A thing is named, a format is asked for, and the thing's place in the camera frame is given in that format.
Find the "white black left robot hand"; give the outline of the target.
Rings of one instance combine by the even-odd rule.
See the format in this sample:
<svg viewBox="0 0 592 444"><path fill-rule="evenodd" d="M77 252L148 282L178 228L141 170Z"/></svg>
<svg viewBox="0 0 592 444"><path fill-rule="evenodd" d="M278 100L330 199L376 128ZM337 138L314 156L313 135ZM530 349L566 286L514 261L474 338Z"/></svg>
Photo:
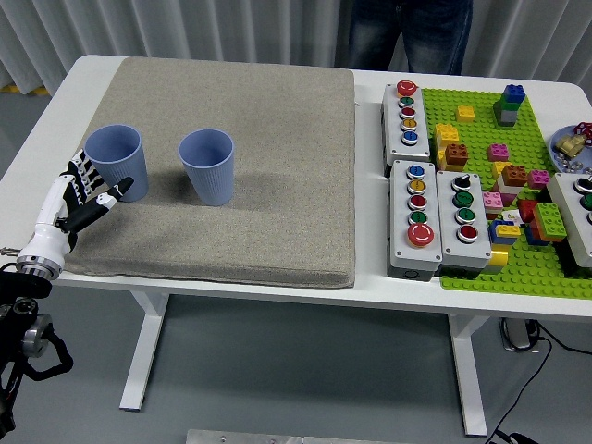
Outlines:
<svg viewBox="0 0 592 444"><path fill-rule="evenodd" d="M16 268L20 273L47 280L59 277L65 256L76 245L78 233L121 201L133 178L124 177L106 191L96 193L104 184L84 152L77 152L69 160L44 199L31 240L18 254Z"/></svg>

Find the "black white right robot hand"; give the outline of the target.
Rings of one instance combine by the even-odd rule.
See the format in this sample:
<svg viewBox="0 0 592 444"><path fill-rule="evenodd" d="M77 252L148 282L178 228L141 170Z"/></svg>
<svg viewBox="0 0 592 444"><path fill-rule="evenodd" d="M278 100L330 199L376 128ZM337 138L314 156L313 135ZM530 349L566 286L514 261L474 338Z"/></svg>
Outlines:
<svg viewBox="0 0 592 444"><path fill-rule="evenodd" d="M538 444L537 441L516 432L506 434L500 430L497 430L495 432L495 436L508 444Z"/></svg>

